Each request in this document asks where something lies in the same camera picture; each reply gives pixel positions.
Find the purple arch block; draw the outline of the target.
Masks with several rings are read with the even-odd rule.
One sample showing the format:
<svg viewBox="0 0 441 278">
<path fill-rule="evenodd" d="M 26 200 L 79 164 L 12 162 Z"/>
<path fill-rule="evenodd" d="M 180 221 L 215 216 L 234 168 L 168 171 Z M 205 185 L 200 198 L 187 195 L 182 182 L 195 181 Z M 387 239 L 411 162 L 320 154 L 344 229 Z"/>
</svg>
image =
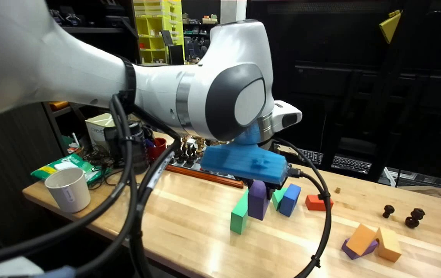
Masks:
<svg viewBox="0 0 441 278">
<path fill-rule="evenodd" d="M 255 219 L 264 220 L 270 199 L 267 198 L 267 188 L 263 181 L 254 180 L 248 189 L 247 214 Z"/>
</svg>

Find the small green block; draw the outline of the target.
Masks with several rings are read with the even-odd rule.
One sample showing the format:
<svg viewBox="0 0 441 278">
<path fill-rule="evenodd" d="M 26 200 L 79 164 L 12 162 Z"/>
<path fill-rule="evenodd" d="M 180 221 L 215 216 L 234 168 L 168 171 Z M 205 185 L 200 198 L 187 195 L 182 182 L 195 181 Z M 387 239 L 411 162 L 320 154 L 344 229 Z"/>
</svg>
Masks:
<svg viewBox="0 0 441 278">
<path fill-rule="evenodd" d="M 280 190 L 275 190 L 275 192 L 272 194 L 271 201 L 276 211 L 280 209 L 286 190 L 287 188 L 281 188 Z"/>
</svg>

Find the blue block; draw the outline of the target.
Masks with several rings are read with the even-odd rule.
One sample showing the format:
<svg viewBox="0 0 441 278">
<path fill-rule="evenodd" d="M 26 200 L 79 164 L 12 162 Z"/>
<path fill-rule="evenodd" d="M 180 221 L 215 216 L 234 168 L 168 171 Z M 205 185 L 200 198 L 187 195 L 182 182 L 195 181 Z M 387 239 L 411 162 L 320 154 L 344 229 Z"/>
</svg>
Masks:
<svg viewBox="0 0 441 278">
<path fill-rule="evenodd" d="M 299 185 L 290 184 L 288 187 L 282 189 L 284 194 L 280 201 L 279 213 L 286 217 L 290 217 L 298 202 L 301 187 Z"/>
</svg>

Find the chess board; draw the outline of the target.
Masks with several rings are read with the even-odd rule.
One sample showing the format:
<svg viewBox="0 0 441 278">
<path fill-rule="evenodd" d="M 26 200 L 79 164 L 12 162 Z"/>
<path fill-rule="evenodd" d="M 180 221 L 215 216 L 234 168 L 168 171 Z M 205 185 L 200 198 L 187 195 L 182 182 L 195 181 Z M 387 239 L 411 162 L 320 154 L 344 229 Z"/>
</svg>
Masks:
<svg viewBox="0 0 441 278">
<path fill-rule="evenodd" d="M 210 146 L 224 145 L 229 142 L 229 141 L 215 141 L 215 140 L 212 141 L 213 142 L 211 143 Z M 231 174 L 208 171 L 203 169 L 200 164 L 201 164 L 201 160 L 199 163 L 195 163 L 193 165 L 191 164 L 179 165 L 173 162 L 173 158 L 172 158 L 169 161 L 169 165 L 166 166 L 166 170 L 169 172 L 178 173 L 185 176 L 192 176 L 194 178 L 200 178 L 206 181 L 212 181 L 223 185 L 229 185 L 234 188 L 243 188 L 245 186 L 243 182 L 239 180 L 239 178 L 235 178 Z"/>
</svg>

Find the red block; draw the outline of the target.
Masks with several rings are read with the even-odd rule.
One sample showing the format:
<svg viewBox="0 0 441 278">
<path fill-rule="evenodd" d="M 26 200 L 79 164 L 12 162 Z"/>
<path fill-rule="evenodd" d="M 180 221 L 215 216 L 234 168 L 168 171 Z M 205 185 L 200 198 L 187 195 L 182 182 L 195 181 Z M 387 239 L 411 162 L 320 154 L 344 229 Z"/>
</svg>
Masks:
<svg viewBox="0 0 441 278">
<path fill-rule="evenodd" d="M 305 205 L 308 210 L 326 211 L 326 205 L 317 194 L 308 194 L 305 199 Z"/>
</svg>

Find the group of chess pieces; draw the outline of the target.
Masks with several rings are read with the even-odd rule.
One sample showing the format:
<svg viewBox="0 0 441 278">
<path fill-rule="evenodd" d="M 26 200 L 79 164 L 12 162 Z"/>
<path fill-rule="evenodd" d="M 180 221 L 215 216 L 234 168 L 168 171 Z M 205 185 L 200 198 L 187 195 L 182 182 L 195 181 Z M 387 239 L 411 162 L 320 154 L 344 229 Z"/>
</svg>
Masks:
<svg viewBox="0 0 441 278">
<path fill-rule="evenodd" d="M 202 137 L 187 135 L 182 137 L 181 146 L 173 157 L 173 162 L 179 165 L 199 163 L 206 147 L 213 141 Z"/>
</svg>

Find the black keyboard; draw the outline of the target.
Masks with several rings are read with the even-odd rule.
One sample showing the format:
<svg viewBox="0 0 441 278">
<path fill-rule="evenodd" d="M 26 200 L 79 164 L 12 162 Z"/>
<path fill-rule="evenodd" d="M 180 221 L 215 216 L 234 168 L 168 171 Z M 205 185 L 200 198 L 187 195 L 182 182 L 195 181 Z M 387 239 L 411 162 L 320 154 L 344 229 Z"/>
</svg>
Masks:
<svg viewBox="0 0 441 278">
<path fill-rule="evenodd" d="M 309 150 L 299 149 L 315 166 L 321 165 L 324 155 L 323 153 L 316 153 Z M 335 156 L 331 167 L 334 169 L 350 170 L 353 172 L 368 174 L 371 168 L 371 163 L 356 160 L 349 157 Z"/>
</svg>

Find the red cup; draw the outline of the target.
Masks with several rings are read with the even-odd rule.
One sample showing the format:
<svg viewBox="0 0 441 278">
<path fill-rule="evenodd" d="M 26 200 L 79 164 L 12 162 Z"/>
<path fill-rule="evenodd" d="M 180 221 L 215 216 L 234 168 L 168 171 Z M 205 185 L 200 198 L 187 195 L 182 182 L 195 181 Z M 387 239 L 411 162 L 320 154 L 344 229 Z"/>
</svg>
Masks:
<svg viewBox="0 0 441 278">
<path fill-rule="evenodd" d="M 154 162 L 166 149 L 166 139 L 155 137 L 153 140 L 145 139 L 147 155 L 150 162 Z"/>
</svg>

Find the orange block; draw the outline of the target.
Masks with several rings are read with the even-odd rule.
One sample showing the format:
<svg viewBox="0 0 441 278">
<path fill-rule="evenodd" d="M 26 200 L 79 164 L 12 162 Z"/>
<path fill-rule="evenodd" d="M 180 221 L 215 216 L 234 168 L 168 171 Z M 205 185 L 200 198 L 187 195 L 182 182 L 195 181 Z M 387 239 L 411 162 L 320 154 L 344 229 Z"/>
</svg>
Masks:
<svg viewBox="0 0 441 278">
<path fill-rule="evenodd" d="M 360 223 L 346 243 L 347 248 L 361 256 L 375 240 L 376 231 Z"/>
<path fill-rule="evenodd" d="M 380 227 L 377 229 L 375 237 L 378 242 L 378 247 L 375 250 L 377 256 L 394 263 L 397 262 L 402 255 L 402 250 L 396 232 Z"/>
</svg>

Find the flat purple block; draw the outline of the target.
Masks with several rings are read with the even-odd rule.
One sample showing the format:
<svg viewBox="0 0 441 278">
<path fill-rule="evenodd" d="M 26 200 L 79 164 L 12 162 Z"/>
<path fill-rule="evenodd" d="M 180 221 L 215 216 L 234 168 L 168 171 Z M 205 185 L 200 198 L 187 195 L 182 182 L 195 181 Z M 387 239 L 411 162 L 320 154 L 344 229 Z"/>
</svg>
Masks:
<svg viewBox="0 0 441 278">
<path fill-rule="evenodd" d="M 354 252 L 353 250 L 351 250 L 348 246 L 347 243 L 349 241 L 350 238 L 347 238 L 341 249 L 342 251 L 351 259 L 351 260 L 355 260 L 357 258 L 360 258 L 362 256 L 371 254 L 372 252 L 374 252 L 374 250 L 377 248 L 378 246 L 378 242 L 377 241 L 372 241 L 372 243 L 368 246 L 368 248 L 365 250 L 365 252 L 363 253 L 363 255 L 358 255 L 356 252 Z"/>
</svg>

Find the black cylinder container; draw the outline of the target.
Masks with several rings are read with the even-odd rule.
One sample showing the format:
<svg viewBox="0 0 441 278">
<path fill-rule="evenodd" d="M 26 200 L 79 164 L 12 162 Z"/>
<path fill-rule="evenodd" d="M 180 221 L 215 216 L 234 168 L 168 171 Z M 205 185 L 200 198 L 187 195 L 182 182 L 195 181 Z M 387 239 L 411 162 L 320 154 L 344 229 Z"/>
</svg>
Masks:
<svg viewBox="0 0 441 278">
<path fill-rule="evenodd" d="M 141 123 L 137 121 L 128 121 L 130 132 L 135 143 L 132 146 L 132 162 L 134 174 L 144 173 L 149 167 L 147 149 L 145 144 L 144 132 Z M 118 132 L 116 127 L 107 127 L 103 129 L 104 138 L 109 148 L 109 153 L 114 161 L 113 168 L 123 168 L 124 159 L 122 151 L 118 146 Z"/>
</svg>

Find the white cardboard box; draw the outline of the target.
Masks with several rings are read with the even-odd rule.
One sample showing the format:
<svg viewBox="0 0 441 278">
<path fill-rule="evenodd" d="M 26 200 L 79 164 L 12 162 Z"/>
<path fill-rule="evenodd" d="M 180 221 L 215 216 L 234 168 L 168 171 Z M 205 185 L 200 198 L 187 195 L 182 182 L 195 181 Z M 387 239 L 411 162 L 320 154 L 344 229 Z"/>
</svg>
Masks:
<svg viewBox="0 0 441 278">
<path fill-rule="evenodd" d="M 114 121 L 111 113 L 103 113 L 99 116 L 95 116 L 86 119 L 86 128 L 90 137 L 92 145 L 102 146 L 109 150 L 109 146 L 105 139 L 104 128 L 113 128 Z"/>
</svg>

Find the green wipes packet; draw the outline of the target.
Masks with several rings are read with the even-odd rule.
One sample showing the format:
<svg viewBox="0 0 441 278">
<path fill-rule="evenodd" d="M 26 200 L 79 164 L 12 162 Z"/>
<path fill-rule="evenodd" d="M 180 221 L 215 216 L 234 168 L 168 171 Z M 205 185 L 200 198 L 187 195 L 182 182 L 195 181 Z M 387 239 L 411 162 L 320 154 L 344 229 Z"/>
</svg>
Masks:
<svg viewBox="0 0 441 278">
<path fill-rule="evenodd" d="M 103 174 L 106 174 L 108 170 L 102 171 L 101 167 L 91 164 L 83 160 L 76 153 L 72 153 L 66 157 L 63 157 L 57 161 L 44 165 L 37 170 L 30 173 L 30 176 L 37 178 L 41 181 L 46 180 L 51 174 L 56 171 L 67 168 L 79 168 L 85 172 L 86 181 L 89 185 L 95 184 Z"/>
</svg>

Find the white paper cup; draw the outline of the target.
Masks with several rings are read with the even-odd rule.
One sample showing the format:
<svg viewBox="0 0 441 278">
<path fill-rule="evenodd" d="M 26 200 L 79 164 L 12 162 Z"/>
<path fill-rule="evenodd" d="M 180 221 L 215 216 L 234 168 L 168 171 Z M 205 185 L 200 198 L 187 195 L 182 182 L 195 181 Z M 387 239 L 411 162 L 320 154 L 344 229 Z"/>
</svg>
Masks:
<svg viewBox="0 0 441 278">
<path fill-rule="evenodd" d="M 84 173 L 80 168 L 61 169 L 44 181 L 61 211 L 77 213 L 90 203 L 91 197 Z"/>
</svg>

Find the dark storage shelf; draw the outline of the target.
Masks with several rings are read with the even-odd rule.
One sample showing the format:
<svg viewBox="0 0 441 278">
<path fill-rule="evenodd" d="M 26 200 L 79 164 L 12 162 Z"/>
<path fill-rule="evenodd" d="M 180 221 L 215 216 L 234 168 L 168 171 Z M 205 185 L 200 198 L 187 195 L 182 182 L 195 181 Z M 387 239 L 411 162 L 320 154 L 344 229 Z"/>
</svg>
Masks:
<svg viewBox="0 0 441 278">
<path fill-rule="evenodd" d="M 141 63 L 133 0 L 46 0 L 55 21 L 83 42 Z M 86 119 L 108 112 L 105 108 L 74 102 L 44 102 L 46 116 L 63 156 L 65 137 L 88 135 Z"/>
</svg>

